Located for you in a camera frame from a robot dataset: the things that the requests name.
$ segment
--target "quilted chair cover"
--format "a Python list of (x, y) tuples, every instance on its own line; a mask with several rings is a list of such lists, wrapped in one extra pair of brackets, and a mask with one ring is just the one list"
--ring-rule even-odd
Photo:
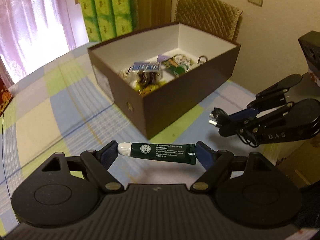
[(220, 0), (178, 0), (174, 20), (236, 41), (242, 12)]

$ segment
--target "ribbed black surface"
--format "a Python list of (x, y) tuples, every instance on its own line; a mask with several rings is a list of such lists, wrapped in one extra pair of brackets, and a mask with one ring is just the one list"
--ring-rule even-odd
[(190, 193), (185, 185), (130, 185), (122, 194), (106, 196), (79, 223), (56, 229), (21, 224), (5, 239), (283, 240), (296, 231), (293, 225), (275, 229), (238, 225), (221, 215), (210, 197)]

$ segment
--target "lip balm tube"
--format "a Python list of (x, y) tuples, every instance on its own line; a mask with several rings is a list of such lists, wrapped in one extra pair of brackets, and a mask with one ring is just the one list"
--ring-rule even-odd
[(195, 144), (119, 143), (118, 152), (133, 158), (196, 164)]

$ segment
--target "purple sheer curtain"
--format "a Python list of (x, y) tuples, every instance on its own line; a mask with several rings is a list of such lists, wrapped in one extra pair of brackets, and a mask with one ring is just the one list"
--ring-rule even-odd
[(75, 47), (66, 0), (0, 0), (0, 76), (7, 87)]

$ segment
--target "table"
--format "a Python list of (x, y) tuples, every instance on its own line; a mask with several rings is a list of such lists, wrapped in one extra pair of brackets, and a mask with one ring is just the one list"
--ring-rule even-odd
[[(1, 236), (18, 224), (10, 203), (12, 193), (52, 153), (62, 151), (66, 156), (75, 156), (87, 149), (99, 150), (111, 140), (148, 142), (97, 85), (87, 54), (90, 45), (59, 57), (10, 88), (14, 98), (0, 117)], [(212, 149), (247, 156), (252, 148), (236, 136), (221, 137), (208, 120), (215, 106), (231, 114), (246, 108), (254, 98), (227, 81), (150, 142), (203, 141)], [(188, 165), (121, 155), (109, 168), (125, 187), (128, 183), (186, 183), (190, 187), (204, 171), (198, 161)]]

